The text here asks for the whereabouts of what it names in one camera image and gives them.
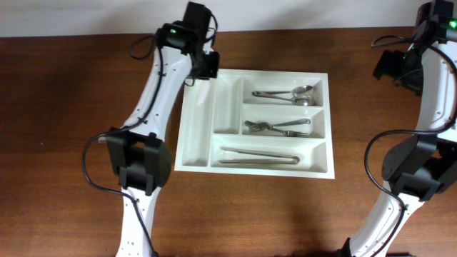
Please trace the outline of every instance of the fork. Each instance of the fork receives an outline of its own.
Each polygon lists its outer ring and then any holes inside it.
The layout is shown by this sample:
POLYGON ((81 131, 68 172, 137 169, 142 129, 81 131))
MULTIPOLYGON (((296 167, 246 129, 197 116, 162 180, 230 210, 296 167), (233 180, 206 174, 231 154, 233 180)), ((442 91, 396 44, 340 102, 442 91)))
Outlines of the fork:
POLYGON ((287 137, 308 137, 309 136, 308 133, 302 133, 302 132, 297 132, 297 131, 284 131, 284 130, 277 129, 277 128, 270 128, 270 130, 282 133, 284 136, 287 136, 287 137))
POLYGON ((311 120, 310 119, 298 119, 296 121, 288 121, 288 122, 283 122, 283 123, 274 124, 274 125, 271 125, 268 122, 261 122, 261 123, 258 123, 258 124, 250 123, 250 124, 251 125, 248 126, 245 123, 245 125, 249 127, 249 131, 250 132, 258 132, 258 131, 263 131, 263 130, 266 130, 266 129, 276 128, 276 127, 279 127, 279 126, 294 126, 294 125, 302 125, 302 124, 311 124, 311 120))
MULTIPOLYGON (((262 123, 259 123, 259 124, 261 124, 262 128, 264 128, 262 130, 268 129, 270 131, 279 132, 279 133, 282 133, 284 136, 287 136, 287 137, 308 137, 309 136, 308 133, 302 133, 302 132, 297 132, 297 131, 284 131, 284 130, 281 130, 281 129, 274 128, 268 122, 262 122, 262 123)), ((249 132, 251 132, 251 133, 261 131, 261 130, 251 130, 251 126, 255 126, 255 125, 259 125, 259 124, 255 124, 254 122, 251 122, 251 121, 245 121, 244 122, 244 125, 249 127, 249 132)))

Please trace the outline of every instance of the spoon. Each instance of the spoon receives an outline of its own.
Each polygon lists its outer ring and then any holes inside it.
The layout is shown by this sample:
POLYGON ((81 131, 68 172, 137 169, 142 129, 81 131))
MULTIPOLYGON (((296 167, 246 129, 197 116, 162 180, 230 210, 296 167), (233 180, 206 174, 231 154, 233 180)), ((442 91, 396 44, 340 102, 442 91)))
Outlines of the spoon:
POLYGON ((271 95, 271 94, 268 94, 268 93, 265 93, 265 92, 262 92, 262 91, 253 91, 252 95, 255 96, 255 97, 265 97, 265 98, 273 98, 273 99, 279 99, 279 100, 284 100, 284 101, 290 101, 293 104, 298 105, 298 106, 309 106, 310 103, 311 103, 309 101, 309 99, 306 98, 306 97, 302 97, 302 98, 295 98, 294 97, 292 99, 285 99, 285 98, 282 98, 282 97, 279 97, 279 96, 274 96, 274 95, 271 95))
POLYGON ((309 97, 312 96, 314 92, 314 87, 313 86, 297 86, 296 88, 292 89, 292 91, 270 91, 270 92, 265 92, 267 94, 292 94, 292 96, 295 96, 296 98, 301 98, 301 97, 309 97))

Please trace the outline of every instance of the tongs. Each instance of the tongs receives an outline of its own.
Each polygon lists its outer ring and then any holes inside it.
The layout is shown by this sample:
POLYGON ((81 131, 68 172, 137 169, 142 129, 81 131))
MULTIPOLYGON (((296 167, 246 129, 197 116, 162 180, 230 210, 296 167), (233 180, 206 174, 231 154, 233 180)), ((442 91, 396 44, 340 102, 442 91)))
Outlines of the tongs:
POLYGON ((234 153, 250 154, 255 156, 267 156, 274 158, 289 159, 288 161, 282 160, 268 160, 268 159, 232 159, 232 160, 219 160, 220 163, 255 163, 255 164, 297 164, 300 161, 298 156, 292 156, 281 153, 269 153, 263 151, 240 150, 229 147, 221 147, 222 151, 230 151, 234 153))

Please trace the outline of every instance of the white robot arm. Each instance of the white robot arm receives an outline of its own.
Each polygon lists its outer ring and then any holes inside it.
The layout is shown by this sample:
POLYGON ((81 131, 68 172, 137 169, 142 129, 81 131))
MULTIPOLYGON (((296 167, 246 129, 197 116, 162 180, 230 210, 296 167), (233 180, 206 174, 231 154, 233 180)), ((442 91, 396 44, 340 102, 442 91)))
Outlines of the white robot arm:
POLYGON ((407 53, 386 51, 375 70, 374 76, 379 78, 387 74, 396 81, 402 80, 404 87, 422 94, 417 131, 440 132, 435 135, 411 133, 414 136, 387 153, 383 163, 383 187, 398 196, 406 210, 394 196, 381 193, 365 225, 353 238, 348 238, 338 252, 340 257, 386 256, 392 240, 414 211, 457 179, 457 155, 454 153, 457 130, 450 124, 455 123, 457 104, 454 64, 457 62, 457 43, 455 38, 448 36, 452 35, 448 31, 455 29, 452 10, 453 4, 447 1, 423 5, 412 40, 420 43, 411 45, 407 53), (438 49, 448 58, 431 48, 438 49), (401 68, 392 70, 393 66, 401 68), (440 158, 432 157, 436 150, 440 158))
POLYGON ((140 101, 124 127, 106 135, 111 164, 126 196, 116 256, 158 256, 150 235, 157 197, 171 171, 164 146, 166 125, 186 78, 216 78, 219 54, 211 50, 216 30, 211 11, 193 2, 188 3, 183 21, 159 29, 153 68, 140 101), (214 32, 209 28, 211 18, 214 32))

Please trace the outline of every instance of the brown wooden surface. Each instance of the brown wooden surface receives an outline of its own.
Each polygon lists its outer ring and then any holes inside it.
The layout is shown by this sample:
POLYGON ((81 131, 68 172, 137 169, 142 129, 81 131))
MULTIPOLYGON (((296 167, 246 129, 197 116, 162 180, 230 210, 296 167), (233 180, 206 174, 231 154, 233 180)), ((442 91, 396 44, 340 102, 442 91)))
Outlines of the brown wooden surface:
MULTIPOLYGON (((287 256, 335 251, 379 195, 363 169, 376 133, 413 129, 420 99, 371 76, 384 34, 410 28, 220 33, 221 68, 328 73, 335 180, 172 173, 154 218, 163 256, 287 256)), ((138 102, 152 59, 128 57, 139 35, 0 39, 0 256, 113 256, 121 199, 90 188, 81 147, 119 126, 138 102)), ((166 144, 176 153, 182 94, 166 144)), ((371 154, 380 179, 383 138, 371 154)), ((118 188, 106 146, 89 153, 92 179, 118 188)), ((419 209, 391 247, 455 256, 457 186, 419 209)))

